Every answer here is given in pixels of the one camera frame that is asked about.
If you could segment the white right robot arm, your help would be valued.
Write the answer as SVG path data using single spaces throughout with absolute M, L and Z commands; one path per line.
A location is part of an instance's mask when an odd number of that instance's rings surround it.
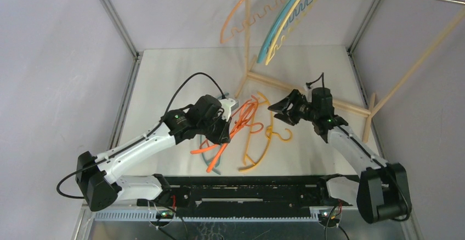
M 348 122 L 335 114 L 333 96 L 325 87 L 311 91 L 308 100 L 299 90 L 268 106 L 276 119 L 289 125 L 301 120 L 311 122 L 314 132 L 338 151 L 355 170 L 358 181 L 342 174 L 320 179 L 317 199 L 330 205 L 337 199 L 357 207 L 368 224 L 384 220 L 407 221 L 412 213 L 406 169 L 400 163 L 389 163 L 375 154 L 353 132 Z

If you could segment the yellow-orange plastic hanger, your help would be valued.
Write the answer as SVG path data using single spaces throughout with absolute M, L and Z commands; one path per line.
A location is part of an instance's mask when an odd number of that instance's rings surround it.
M 290 142 L 293 133 L 287 128 L 276 130 L 275 119 L 266 108 L 270 105 L 269 99 L 261 92 L 252 96 L 254 109 L 248 118 L 248 133 L 245 149 L 242 155 L 242 164 L 238 172 L 246 173 L 259 167 L 265 160 L 272 145 L 276 142 Z

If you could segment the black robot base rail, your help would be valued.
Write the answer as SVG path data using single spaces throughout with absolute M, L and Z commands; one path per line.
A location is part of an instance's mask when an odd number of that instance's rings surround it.
M 164 205 L 187 219 L 314 220 L 318 208 L 348 203 L 331 198 L 322 175 L 168 176 L 170 190 L 139 207 Z

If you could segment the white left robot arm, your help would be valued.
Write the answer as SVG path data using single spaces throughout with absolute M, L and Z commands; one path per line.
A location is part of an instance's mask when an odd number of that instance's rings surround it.
M 166 112 L 158 126 L 119 147 L 97 155 L 88 151 L 79 155 L 75 180 L 90 210 L 98 212 L 133 199 L 167 204 L 172 192 L 163 175 L 131 176 L 126 171 L 197 135 L 216 145 L 229 143 L 232 111 L 237 107 L 233 98 L 204 95 L 195 104 Z

